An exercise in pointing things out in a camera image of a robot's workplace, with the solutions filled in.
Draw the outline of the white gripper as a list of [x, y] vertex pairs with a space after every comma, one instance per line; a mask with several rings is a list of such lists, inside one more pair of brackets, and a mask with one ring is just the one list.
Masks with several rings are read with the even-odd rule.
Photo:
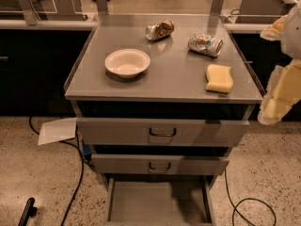
[[301, 2], [287, 15], [281, 16], [260, 33], [264, 40], [280, 40], [283, 54], [293, 58], [285, 66], [272, 71], [264, 95], [258, 122], [273, 125], [281, 121], [301, 100]]

